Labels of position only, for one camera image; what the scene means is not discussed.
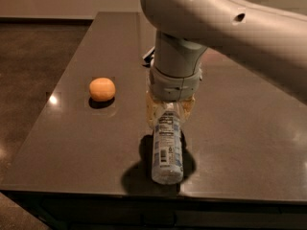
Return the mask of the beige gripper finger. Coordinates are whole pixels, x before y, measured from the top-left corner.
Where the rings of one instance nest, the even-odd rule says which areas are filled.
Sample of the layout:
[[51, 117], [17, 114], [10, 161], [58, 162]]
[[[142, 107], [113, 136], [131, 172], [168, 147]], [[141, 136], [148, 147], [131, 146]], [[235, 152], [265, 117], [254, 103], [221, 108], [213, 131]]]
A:
[[154, 128], [157, 120], [161, 117], [163, 102], [157, 100], [150, 91], [146, 92], [146, 120], [150, 128]]
[[185, 100], [178, 102], [178, 104], [179, 104], [179, 117], [180, 117], [180, 121], [182, 123], [185, 123], [189, 119], [191, 112], [194, 108], [195, 101], [196, 101], [195, 96], [192, 95], [188, 99], [185, 99]]

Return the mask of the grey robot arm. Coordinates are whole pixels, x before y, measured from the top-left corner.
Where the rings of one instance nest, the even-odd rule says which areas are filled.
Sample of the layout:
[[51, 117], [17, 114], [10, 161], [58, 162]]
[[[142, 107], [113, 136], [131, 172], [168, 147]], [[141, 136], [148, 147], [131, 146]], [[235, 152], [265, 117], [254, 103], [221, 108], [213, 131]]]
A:
[[147, 122], [168, 110], [186, 121], [211, 48], [260, 73], [301, 102], [307, 98], [307, 17], [246, 0], [140, 0], [156, 28]]

